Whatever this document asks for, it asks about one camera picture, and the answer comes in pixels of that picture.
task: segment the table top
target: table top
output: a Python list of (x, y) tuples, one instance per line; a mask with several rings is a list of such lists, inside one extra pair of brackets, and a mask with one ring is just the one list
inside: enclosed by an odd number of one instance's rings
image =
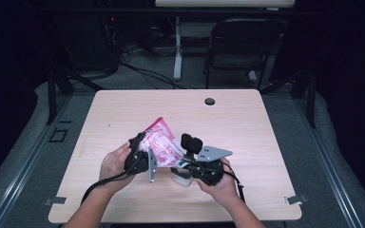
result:
[(156, 0), (157, 7), (291, 8), (295, 0)]
[[(215, 104), (204, 100), (212, 98)], [(98, 180), (104, 156), (163, 117), (177, 140), (190, 134), (210, 145), (231, 150), (230, 161), (244, 185), (247, 205), (261, 220), (301, 217), (284, 160), (259, 92), (255, 89), (102, 90), (97, 92), (75, 145), (49, 221), (66, 222), (88, 187)], [(229, 214), (203, 193), (195, 181), (183, 186), (160, 167), (154, 182), (137, 175), (117, 193), (102, 222), (231, 221)]]

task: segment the plastic bag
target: plastic bag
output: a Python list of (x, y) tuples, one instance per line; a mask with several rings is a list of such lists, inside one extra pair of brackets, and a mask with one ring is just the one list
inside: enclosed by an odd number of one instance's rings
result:
[(173, 167), (183, 158), (183, 148), (171, 133), (163, 117), (158, 118), (144, 132), (146, 134), (139, 144), (139, 150), (148, 151), (150, 146), (159, 167)]

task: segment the gray carpet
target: gray carpet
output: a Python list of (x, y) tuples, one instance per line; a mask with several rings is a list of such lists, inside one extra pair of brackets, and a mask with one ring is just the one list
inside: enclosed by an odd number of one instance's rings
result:
[[(202, 75), (203, 56), (195, 56), (196, 50), (185, 52), (188, 56), (182, 63), (182, 80), (178, 84), (195, 88), (204, 87)], [(145, 52), (135, 52), (129, 63), (135, 67), (172, 77), (174, 68), (173, 55), (151, 56)], [(112, 75), (94, 82), (109, 89), (153, 89), (155, 87), (169, 89), (172, 86), (151, 78), (147, 80), (139, 73), (120, 66)], [(17, 196), (8, 213), (3, 215), (3, 227), (57, 227), (48, 221), (50, 207), (43, 204), (45, 199), (56, 195), (61, 179), (65, 173), (67, 162), (76, 144), (84, 119), (93, 99), (93, 91), (78, 82), (73, 82), (76, 92), (72, 97), (64, 98), (64, 112), (60, 113), (51, 127), (45, 126), (48, 119), (47, 85), (41, 85), (36, 92), (39, 104), (25, 128), (17, 144), (13, 147), (7, 160), (0, 169), (0, 202), (16, 172), (28, 160), (30, 151), (43, 132), (49, 130), (48, 137), (41, 145), (41, 155), (36, 159), (32, 172), (26, 177), (26, 184)], [(211, 88), (231, 88), (251, 85), (242, 73), (233, 74), (228, 79), (215, 76)], [(297, 194), (306, 194), (308, 202), (301, 205), (303, 216), (297, 221), (287, 221), (287, 227), (349, 227), (336, 196), (321, 167), (317, 147), (308, 132), (307, 123), (302, 119), (303, 113), (298, 111), (296, 103), (282, 88), (278, 93), (264, 95), (264, 100), (271, 124), (277, 136), (280, 150), (287, 165), (289, 175)], [(365, 191), (360, 186), (350, 167), (340, 155), (336, 146), (335, 132), (332, 128), (326, 106), (317, 96), (316, 110), (317, 132), (336, 167), (336, 171), (349, 193), (355, 210), (365, 227)], [(63, 142), (49, 142), (53, 131), (65, 129), (67, 135)], [(280, 221), (265, 221), (267, 227), (284, 227)], [(136, 227), (114, 225), (114, 227)], [(140, 227), (227, 227), (227, 224), (152, 224)]]

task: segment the chair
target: chair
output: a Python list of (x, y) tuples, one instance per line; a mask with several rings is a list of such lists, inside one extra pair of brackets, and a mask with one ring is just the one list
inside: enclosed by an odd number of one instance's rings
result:
[(231, 18), (215, 25), (210, 34), (203, 74), (209, 87), (210, 69), (260, 71), (262, 83), (271, 46), (286, 28), (273, 19)]

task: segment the chair leg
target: chair leg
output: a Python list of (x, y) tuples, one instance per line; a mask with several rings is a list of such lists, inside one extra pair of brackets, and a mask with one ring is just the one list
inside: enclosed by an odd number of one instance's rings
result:
[(209, 74), (210, 74), (210, 66), (206, 67), (206, 84), (205, 84), (205, 88), (208, 89), (209, 87)]
[(206, 73), (206, 68), (207, 68), (208, 62), (209, 62), (208, 57), (206, 57), (206, 59), (205, 59), (205, 66), (203, 66), (203, 72), (202, 72), (202, 74), (205, 74)]
[(257, 90), (260, 89), (260, 85), (262, 84), (262, 79), (263, 79), (263, 75), (265, 74), (266, 65), (268, 64), (268, 59), (269, 59), (269, 53), (270, 53), (270, 51), (271, 51), (271, 49), (269, 47), (265, 50), (265, 59), (263, 61), (262, 70), (260, 72), (259, 82), (257, 84)]

